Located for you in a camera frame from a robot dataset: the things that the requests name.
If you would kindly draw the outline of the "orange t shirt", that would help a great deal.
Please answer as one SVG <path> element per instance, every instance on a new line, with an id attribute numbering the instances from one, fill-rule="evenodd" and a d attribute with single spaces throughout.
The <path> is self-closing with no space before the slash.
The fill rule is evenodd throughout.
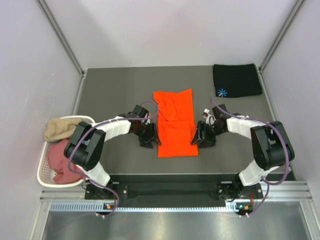
<path id="1" fill-rule="evenodd" d="M 158 105 L 158 147 L 159 158 L 196 157 L 198 147 L 191 141 L 196 133 L 194 117 L 193 91 L 153 93 Z"/>

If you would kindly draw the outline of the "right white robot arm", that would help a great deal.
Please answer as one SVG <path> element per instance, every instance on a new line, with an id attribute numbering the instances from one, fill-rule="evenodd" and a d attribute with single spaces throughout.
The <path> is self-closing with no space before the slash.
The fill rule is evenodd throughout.
<path id="1" fill-rule="evenodd" d="M 267 122 L 240 114 L 231 114 L 225 104 L 216 105 L 211 110 L 205 109 L 204 120 L 197 123 L 192 145 L 199 148 L 213 147 L 216 137 L 224 133 L 234 133 L 251 140 L 253 160 L 236 175 L 233 192 L 239 198 L 245 198 L 252 191 L 252 186 L 265 181 L 266 176 L 281 166 L 285 167 L 281 184 L 287 177 L 290 161 L 295 152 L 286 130 L 280 121 Z"/>

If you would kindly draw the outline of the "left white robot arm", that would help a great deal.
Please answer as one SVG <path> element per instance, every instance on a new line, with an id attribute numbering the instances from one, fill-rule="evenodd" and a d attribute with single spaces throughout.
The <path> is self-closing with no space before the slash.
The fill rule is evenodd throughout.
<path id="1" fill-rule="evenodd" d="M 110 183 L 110 175 L 100 163 L 104 143 L 118 136 L 134 134 L 141 147 L 152 149 L 153 143 L 160 146 L 162 143 L 156 124 L 151 122 L 152 118 L 146 108 L 136 105 L 127 114 L 99 123 L 80 122 L 63 152 L 68 159 L 68 169 L 72 171 L 71 163 L 75 164 L 81 171 L 75 170 L 74 173 L 91 181 L 102 198 L 109 198 L 114 187 Z"/>

